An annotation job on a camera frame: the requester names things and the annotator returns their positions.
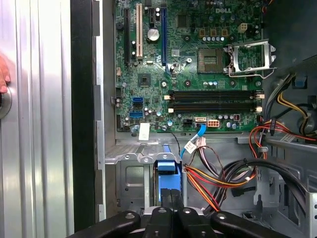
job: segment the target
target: ram slot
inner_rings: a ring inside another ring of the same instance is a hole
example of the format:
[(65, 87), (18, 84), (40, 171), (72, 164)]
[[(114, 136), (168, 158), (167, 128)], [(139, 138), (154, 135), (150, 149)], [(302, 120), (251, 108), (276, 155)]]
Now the ram slot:
[(169, 108), (175, 113), (199, 113), (199, 112), (255, 112), (254, 103), (175, 103)]
[(254, 91), (174, 91), (170, 92), (171, 99), (176, 102), (250, 100), (255, 98)]

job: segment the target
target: finger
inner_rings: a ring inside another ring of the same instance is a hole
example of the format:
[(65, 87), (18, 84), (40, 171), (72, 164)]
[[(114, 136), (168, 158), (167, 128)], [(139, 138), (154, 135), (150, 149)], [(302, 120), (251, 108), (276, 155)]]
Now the finger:
[(2, 71), (2, 75), (3, 75), (4, 80), (6, 82), (10, 82), (11, 78), (10, 78), (9, 70), (8, 70), (8, 67), (7, 67), (7, 65), (2, 57), (0, 57), (0, 70)]
[(3, 77), (2, 70), (0, 68), (0, 93), (6, 93), (8, 88), (6, 87), (5, 79)]

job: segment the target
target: blue sata port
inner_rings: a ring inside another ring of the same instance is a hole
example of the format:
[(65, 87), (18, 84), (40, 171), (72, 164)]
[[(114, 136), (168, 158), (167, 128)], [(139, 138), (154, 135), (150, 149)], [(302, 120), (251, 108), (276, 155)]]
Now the blue sata port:
[(130, 113), (130, 118), (142, 118), (142, 117), (143, 117), (143, 112)]
[(143, 98), (133, 98), (132, 103), (133, 104), (143, 104)]

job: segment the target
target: white pci slot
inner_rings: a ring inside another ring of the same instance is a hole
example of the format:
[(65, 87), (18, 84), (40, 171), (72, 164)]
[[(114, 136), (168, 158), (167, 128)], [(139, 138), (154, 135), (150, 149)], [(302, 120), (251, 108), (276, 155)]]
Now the white pci slot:
[(143, 21), (142, 4), (137, 3), (137, 59), (143, 58)]

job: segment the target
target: green circuit board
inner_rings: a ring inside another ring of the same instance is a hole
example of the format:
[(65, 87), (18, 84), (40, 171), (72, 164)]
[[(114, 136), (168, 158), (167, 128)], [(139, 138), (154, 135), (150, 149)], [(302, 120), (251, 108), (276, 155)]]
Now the green circuit board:
[[(137, 39), (136, 9), (139, 3), (142, 4), (142, 59), (133, 55), (136, 50), (131, 43)], [(155, 16), (153, 23), (149, 14), (156, 14), (156, 8), (159, 8), (160, 15)], [(163, 9), (166, 32), (162, 26)], [(261, 90), (260, 77), (230, 78), (223, 72), (229, 62), (229, 55), (223, 52), (223, 47), (262, 39), (261, 18), (261, 7), (252, 0), (116, 0), (117, 131), (134, 132), (131, 125), (141, 122), (149, 122), (152, 132), (163, 132), (166, 128), (179, 132), (196, 131), (196, 117), (219, 120), (219, 127), (208, 127), (209, 132), (251, 131), (259, 115), (255, 112), (169, 113), (170, 100), (164, 97), (171, 90)], [(248, 24), (247, 32), (238, 33), (241, 23)], [(148, 35), (150, 29), (155, 29), (155, 34)], [(261, 47), (239, 52), (240, 68), (261, 64)], [(143, 102), (136, 106), (132, 102), (134, 98), (142, 98)], [(244, 101), (237, 98), (228, 102)], [(140, 112), (142, 116), (131, 117), (133, 112)], [(235, 118), (238, 115), (239, 119), (233, 120), (233, 115)], [(192, 126), (184, 126), (185, 119), (193, 120)]]

